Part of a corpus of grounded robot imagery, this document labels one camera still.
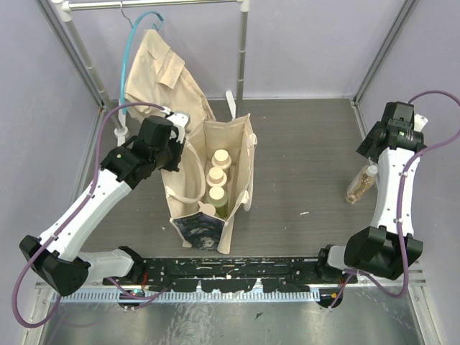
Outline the cream canvas tote bag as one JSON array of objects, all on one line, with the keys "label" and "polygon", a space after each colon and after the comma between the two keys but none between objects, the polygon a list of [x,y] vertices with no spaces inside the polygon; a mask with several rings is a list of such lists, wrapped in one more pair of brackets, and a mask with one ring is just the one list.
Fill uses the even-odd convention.
[{"label": "cream canvas tote bag", "polygon": [[204,121],[186,134],[178,172],[162,172],[170,223],[185,248],[230,252],[235,215],[252,204],[256,146],[250,115]]}]

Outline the amber clear bottle white cap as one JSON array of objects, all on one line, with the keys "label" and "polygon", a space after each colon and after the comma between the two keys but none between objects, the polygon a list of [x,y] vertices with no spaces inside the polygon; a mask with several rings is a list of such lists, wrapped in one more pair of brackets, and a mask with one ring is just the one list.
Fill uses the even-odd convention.
[{"label": "amber clear bottle white cap", "polygon": [[375,184],[377,173],[376,165],[365,165],[349,184],[346,190],[346,202],[356,203]]}]

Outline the beige labelled bottle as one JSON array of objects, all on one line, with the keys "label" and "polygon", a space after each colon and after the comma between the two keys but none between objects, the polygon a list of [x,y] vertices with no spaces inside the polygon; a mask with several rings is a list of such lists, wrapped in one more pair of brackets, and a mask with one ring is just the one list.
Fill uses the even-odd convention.
[{"label": "beige labelled bottle", "polygon": [[226,172],[231,167],[231,156],[225,149],[218,149],[214,152],[211,163]]}]

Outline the green bottle beige cap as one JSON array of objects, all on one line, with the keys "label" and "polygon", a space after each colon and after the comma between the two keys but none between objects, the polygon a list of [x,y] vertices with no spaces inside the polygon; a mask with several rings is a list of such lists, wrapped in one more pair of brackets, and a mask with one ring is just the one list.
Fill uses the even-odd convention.
[{"label": "green bottle beige cap", "polygon": [[216,208],[216,213],[222,219],[225,219],[228,216],[228,203],[229,197],[224,188],[213,187],[208,191],[207,196],[208,203],[211,203]]}]

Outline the green flip-cap bottle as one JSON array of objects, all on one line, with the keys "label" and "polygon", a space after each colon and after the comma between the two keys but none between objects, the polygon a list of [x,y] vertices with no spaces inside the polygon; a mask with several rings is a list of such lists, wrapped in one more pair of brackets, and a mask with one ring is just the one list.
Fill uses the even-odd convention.
[{"label": "green flip-cap bottle", "polygon": [[203,203],[203,202],[199,201],[198,206],[199,206],[199,211],[200,212],[202,212],[204,214],[207,214],[209,216],[215,216],[216,215],[216,208],[211,203]]}]

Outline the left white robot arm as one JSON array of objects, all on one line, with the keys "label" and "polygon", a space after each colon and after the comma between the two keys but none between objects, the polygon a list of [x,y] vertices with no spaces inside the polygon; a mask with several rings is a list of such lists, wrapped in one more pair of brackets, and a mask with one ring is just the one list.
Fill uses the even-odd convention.
[{"label": "left white robot arm", "polygon": [[54,225],[39,237],[21,240],[25,258],[37,256],[32,270],[59,295],[69,296],[87,282],[109,277],[128,285],[143,281],[147,268],[133,249],[85,253],[81,247],[107,213],[154,170],[179,170],[189,121],[180,112],[144,119],[137,135],[107,154],[97,176]]}]

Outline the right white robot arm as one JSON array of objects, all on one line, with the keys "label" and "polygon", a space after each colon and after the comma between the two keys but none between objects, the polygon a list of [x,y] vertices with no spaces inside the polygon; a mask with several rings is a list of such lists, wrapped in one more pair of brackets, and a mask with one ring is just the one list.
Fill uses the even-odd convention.
[{"label": "right white robot arm", "polygon": [[329,244],[320,250],[315,273],[321,282],[339,280],[346,269],[396,280],[420,257],[423,243],[414,237],[411,208],[418,153],[424,148],[423,133],[415,130],[413,105],[387,103],[357,149],[377,167],[374,215],[346,245]]}]

